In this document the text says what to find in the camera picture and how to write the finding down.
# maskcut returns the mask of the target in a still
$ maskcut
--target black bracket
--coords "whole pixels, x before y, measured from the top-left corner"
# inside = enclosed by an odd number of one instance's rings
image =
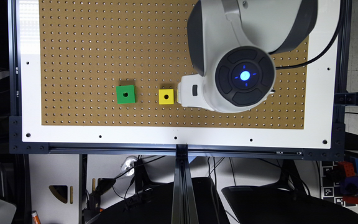
[[[345,124],[333,123],[330,149],[305,149],[305,160],[313,161],[343,161],[345,150]]]
[[[177,145],[171,224],[198,224],[187,145]]]
[[[336,93],[334,104],[341,106],[358,106],[358,93]]]
[[[22,116],[10,116],[9,117],[9,152],[11,154],[48,154],[49,143],[23,142]]]

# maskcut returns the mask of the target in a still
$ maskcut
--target circular sensor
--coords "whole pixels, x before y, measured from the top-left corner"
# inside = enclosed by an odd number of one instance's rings
[[[231,73],[233,84],[241,89],[251,89],[258,83],[260,72],[258,68],[250,62],[242,62],[236,65]]]
[[[251,77],[251,74],[248,71],[243,71],[240,74],[240,79],[242,81],[247,81]]]

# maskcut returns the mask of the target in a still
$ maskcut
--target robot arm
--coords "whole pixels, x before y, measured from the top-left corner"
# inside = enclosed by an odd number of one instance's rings
[[[190,57],[198,74],[182,77],[178,102],[222,113],[257,106],[275,81],[267,52],[297,47],[316,15],[317,0],[198,1],[188,20]]]

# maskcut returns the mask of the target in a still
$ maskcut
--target black ring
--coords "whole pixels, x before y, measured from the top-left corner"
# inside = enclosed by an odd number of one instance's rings
[[[215,71],[220,94],[236,106],[258,103],[271,91],[275,66],[270,56],[256,47],[238,47],[228,52]]]

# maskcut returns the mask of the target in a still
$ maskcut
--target yellow cube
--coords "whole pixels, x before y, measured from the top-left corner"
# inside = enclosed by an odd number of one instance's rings
[[[160,105],[174,104],[175,97],[173,96],[173,89],[163,89],[158,91],[158,98]]]

